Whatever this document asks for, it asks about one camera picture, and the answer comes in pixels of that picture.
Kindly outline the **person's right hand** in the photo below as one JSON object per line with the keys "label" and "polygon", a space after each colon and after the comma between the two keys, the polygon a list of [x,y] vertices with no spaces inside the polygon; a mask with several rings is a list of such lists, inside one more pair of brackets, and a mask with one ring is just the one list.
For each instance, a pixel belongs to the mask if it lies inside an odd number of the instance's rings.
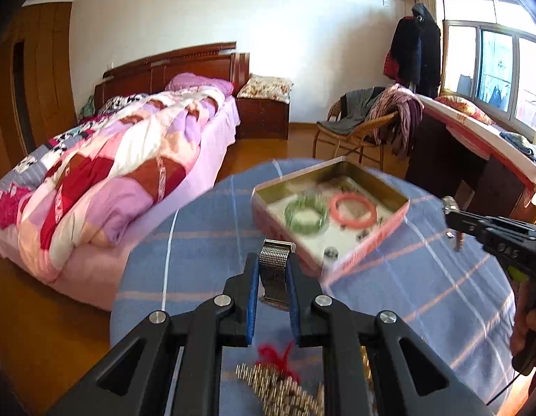
{"label": "person's right hand", "polygon": [[510,349],[516,355],[525,347],[528,331],[536,331],[536,308],[528,310],[529,282],[523,282],[516,294],[515,324],[513,325]]}

